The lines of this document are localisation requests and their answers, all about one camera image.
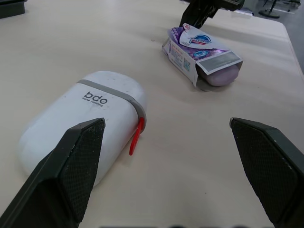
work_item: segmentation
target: qr code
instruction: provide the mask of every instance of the qr code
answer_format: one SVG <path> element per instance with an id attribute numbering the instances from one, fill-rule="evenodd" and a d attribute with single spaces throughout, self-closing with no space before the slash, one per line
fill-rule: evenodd
<path id="1" fill-rule="evenodd" d="M 172 48 L 171 54 L 172 54 L 173 57 L 174 57 L 173 61 L 174 61 L 180 68 L 182 68 L 182 57 L 181 57 L 181 55 L 179 55 L 173 48 Z"/>
<path id="2" fill-rule="evenodd" d="M 185 58 L 184 58 L 184 68 L 190 71 L 190 62 L 188 62 Z"/>

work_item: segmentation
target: soap box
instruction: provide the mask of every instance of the soap box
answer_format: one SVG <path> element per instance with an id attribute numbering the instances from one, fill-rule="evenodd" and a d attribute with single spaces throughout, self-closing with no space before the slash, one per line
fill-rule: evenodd
<path id="1" fill-rule="evenodd" d="M 240 70 L 243 60 L 207 33 L 189 25 L 172 28 L 162 49 L 169 60 L 193 83 L 204 91 L 214 90 L 200 73 L 213 73 L 236 65 Z"/>

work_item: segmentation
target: beige table surface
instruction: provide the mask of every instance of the beige table surface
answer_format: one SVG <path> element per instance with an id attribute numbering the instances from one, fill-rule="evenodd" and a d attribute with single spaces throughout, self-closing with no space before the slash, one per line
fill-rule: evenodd
<path id="1" fill-rule="evenodd" d="M 26 176 L 16 157 L 25 124 L 85 75 L 129 75 L 149 96 L 133 157 L 124 149 L 94 188 L 81 228 L 271 226 L 229 128 L 241 117 L 279 128 L 304 151 L 302 72 L 285 27 L 219 11 L 203 30 L 244 59 L 236 81 L 195 90 L 166 58 L 178 0 L 29 0 L 0 20 L 0 213 Z"/>

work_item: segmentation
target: red tab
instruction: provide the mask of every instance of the red tab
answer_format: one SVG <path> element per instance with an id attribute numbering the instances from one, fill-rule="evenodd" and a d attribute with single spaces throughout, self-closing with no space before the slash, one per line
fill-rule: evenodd
<path id="1" fill-rule="evenodd" d="M 130 152 L 129 152 L 130 156 L 132 156 L 133 153 L 134 153 L 135 147 L 137 145 L 137 141 L 139 139 L 139 135 L 141 134 L 141 131 L 142 131 L 142 128 L 143 128 L 143 124 L 144 124 L 144 118 L 140 117 L 139 121 L 138 121 L 137 128 L 136 128 L 136 132 L 134 134 L 134 138 L 133 138 L 133 140 L 131 142 Z"/>

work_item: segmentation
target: purple packaging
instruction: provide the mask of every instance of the purple packaging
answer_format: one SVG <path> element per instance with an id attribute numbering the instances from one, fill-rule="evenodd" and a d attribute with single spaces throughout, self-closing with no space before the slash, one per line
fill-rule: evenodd
<path id="1" fill-rule="evenodd" d="M 210 91 L 237 78 L 243 60 L 212 36 L 189 24 L 170 29 L 168 35 L 163 51 L 195 87 Z"/>

